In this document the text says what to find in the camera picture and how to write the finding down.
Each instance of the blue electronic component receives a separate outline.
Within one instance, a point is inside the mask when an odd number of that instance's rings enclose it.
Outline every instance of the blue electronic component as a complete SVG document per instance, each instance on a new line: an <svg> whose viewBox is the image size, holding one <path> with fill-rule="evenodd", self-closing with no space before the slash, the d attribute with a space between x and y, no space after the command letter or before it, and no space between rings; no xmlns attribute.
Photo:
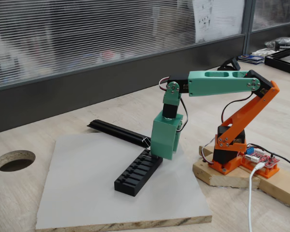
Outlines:
<svg viewBox="0 0 290 232"><path fill-rule="evenodd" d="M254 153L254 148L253 147L249 147L246 151L247 155L251 155Z"/></svg>

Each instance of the green robotic arm link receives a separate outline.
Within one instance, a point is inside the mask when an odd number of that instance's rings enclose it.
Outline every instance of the green robotic arm link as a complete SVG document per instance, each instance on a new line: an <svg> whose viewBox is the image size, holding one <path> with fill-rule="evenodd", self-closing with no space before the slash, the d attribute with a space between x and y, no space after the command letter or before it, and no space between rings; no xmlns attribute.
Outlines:
<svg viewBox="0 0 290 232"><path fill-rule="evenodd" d="M177 114L182 93L193 97L252 92L260 86L259 79L248 71L193 71L170 76L163 98L163 110L153 122L151 154L172 160L180 132L185 126L185 123L182 124L183 115Z"/></svg>

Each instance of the desk surface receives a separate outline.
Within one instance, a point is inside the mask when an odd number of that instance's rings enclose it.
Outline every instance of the desk surface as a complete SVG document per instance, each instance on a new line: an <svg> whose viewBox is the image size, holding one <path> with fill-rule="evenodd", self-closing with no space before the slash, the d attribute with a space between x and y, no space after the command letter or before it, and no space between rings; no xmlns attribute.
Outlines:
<svg viewBox="0 0 290 232"><path fill-rule="evenodd" d="M290 159L290 74L264 65L240 63L242 70L253 69L269 80L276 81L280 93L247 126L248 142ZM190 98L183 95L189 112L189 122L180 136L180 143L192 164L199 160L198 146L208 143L221 123L224 106L249 93L224 94ZM31 123L0 133L0 156L14 150L29 150L36 160L16 172L0 171L0 232L33 232L44 183L56 139L65 134L92 133L86 125L101 119L132 131L152 127L161 111L163 91L158 86L127 94L82 109ZM224 116L230 116L242 106L231 104ZM284 161L280 167L290 172ZM213 212L212 223L133 230L135 232L247 231L246 189L210 187L197 180ZM253 231L290 232L290 208L262 191L252 193Z"/></svg>

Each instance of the robotic arm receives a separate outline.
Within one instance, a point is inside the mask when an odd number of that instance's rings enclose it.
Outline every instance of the robotic arm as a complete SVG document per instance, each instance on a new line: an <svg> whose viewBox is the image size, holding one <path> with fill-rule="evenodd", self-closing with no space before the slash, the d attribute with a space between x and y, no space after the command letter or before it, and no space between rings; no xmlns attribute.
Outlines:
<svg viewBox="0 0 290 232"><path fill-rule="evenodd" d="M172 160L177 150L183 115L177 114L182 93L190 97L250 91L256 96L218 126L213 164L217 171L227 174L239 166L238 152L247 149L244 128L279 92L276 83L269 82L251 70L195 71L173 75L167 80L163 110L155 118L151 137L151 154Z"/></svg>

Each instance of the circuit board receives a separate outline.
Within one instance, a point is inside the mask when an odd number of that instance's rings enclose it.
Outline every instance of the circuit board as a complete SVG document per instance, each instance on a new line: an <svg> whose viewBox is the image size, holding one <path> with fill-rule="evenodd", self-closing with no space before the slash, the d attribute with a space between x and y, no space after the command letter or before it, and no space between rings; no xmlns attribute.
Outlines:
<svg viewBox="0 0 290 232"><path fill-rule="evenodd" d="M276 158L271 158L269 155L260 154L259 152L253 152L250 155L245 155L245 159L252 161L254 163L263 162L266 168L273 168L280 160Z"/></svg>

